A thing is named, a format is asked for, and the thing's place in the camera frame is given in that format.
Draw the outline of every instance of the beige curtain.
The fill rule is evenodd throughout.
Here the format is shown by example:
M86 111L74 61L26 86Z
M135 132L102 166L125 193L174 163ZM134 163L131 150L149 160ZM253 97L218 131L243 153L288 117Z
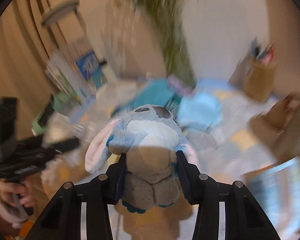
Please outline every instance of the beige curtain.
M43 29L47 0L13 0L0 18L0 97L17 97L18 138L31 136L31 123L56 88L45 63L65 39L58 25Z

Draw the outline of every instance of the metal screw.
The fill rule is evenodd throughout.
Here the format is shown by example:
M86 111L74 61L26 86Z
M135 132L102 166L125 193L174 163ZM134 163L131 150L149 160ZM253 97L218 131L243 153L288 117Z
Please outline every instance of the metal screw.
M201 180L207 180L209 177L208 177L208 175L207 174L200 174L199 175L199 179L201 179Z
M71 183L71 182L66 182L65 184L63 184L63 187L64 187L65 189L69 189L69 188L72 187L72 183Z
M235 183L234 183L237 187L243 187L243 183L239 180L237 180Z
M99 179L99 180L106 180L106 179L108 179L108 175L107 175L107 174L100 174L100 175L98 176L98 179Z

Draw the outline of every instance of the stuffed toy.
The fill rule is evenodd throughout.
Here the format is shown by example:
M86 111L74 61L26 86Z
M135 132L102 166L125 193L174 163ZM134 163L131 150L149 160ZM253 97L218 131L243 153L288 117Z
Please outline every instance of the stuffed toy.
M169 207L178 199L178 150L197 165L195 151L173 115L164 107L144 105L104 127L90 143L85 168L93 173L111 154L126 154L122 204L130 212L144 213L153 206Z

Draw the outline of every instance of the plush ear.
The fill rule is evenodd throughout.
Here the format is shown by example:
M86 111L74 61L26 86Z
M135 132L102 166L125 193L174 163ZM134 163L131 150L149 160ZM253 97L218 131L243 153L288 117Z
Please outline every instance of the plush ear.
M106 148L106 142L119 120L115 119L109 122L91 141L84 164L87 172L94 173L99 170L109 158L110 153L108 153L108 149Z

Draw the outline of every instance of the green plant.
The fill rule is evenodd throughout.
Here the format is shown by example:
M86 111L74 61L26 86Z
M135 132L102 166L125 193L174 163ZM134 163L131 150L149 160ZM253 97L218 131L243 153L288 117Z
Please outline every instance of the green plant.
M195 82L182 30L181 0L132 0L142 6L156 25L167 74L173 73L187 85Z

